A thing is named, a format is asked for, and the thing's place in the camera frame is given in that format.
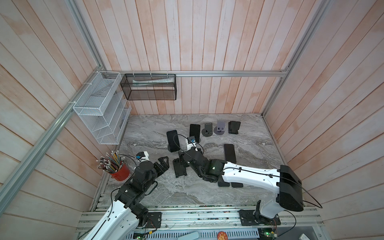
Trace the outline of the purple phone stand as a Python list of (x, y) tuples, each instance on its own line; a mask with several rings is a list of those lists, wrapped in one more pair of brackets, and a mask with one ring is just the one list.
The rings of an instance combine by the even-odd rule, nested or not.
[(223, 135), (225, 133), (225, 126), (225, 121), (217, 121), (217, 125), (214, 128), (214, 133), (219, 136)]

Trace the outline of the black stand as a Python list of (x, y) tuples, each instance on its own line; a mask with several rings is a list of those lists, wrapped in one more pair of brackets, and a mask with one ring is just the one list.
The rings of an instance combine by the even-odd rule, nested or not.
[(177, 158), (173, 160), (173, 166), (176, 178), (187, 176), (187, 170), (184, 160)]
[(241, 126), (241, 122), (238, 121), (230, 121), (228, 124), (228, 133), (232, 135), (238, 135), (239, 134), (239, 129)]

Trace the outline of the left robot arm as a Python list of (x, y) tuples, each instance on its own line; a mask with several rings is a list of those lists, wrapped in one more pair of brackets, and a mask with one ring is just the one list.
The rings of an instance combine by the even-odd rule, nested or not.
[(147, 224), (148, 209), (140, 201), (156, 179), (170, 168), (169, 158), (156, 162), (143, 161), (119, 189), (99, 222), (84, 237), (85, 240), (122, 240), (137, 227)]

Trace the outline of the grey round stand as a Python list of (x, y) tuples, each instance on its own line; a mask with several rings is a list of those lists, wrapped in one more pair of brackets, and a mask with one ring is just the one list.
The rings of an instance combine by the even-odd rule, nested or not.
[(202, 135), (204, 137), (211, 137), (213, 135), (213, 123), (205, 123)]

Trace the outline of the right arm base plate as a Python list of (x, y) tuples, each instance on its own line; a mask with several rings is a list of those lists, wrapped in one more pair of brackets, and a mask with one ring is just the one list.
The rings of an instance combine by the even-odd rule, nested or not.
[(239, 216), (242, 226), (279, 226), (281, 220), (278, 215), (273, 219), (268, 219), (263, 216), (256, 217), (256, 211), (254, 210), (239, 210)]

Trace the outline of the black phone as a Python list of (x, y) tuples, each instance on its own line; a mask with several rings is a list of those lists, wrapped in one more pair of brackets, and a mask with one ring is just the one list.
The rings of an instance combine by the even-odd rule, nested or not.
[(225, 182), (225, 181), (223, 180), (222, 176), (220, 176), (220, 177), (218, 178), (217, 183), (218, 183), (218, 186), (219, 186), (219, 187), (230, 187), (230, 186), (231, 186), (230, 183), (227, 183), (227, 182)]

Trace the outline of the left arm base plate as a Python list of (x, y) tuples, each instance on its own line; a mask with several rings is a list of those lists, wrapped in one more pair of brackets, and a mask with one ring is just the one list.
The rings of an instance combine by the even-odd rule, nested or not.
[(161, 227), (162, 213), (161, 212), (149, 212), (145, 213), (139, 218), (138, 228), (154, 228)]

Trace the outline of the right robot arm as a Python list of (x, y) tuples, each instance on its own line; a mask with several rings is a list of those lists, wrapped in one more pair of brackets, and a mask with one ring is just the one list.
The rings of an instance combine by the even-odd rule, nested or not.
[(257, 225), (269, 225), (280, 212), (304, 210), (302, 182), (286, 165), (279, 169), (258, 169), (217, 159), (207, 159), (201, 151), (191, 148), (179, 152), (182, 163), (188, 164), (204, 181), (239, 183), (262, 188), (273, 193), (268, 200), (259, 200), (250, 218)]

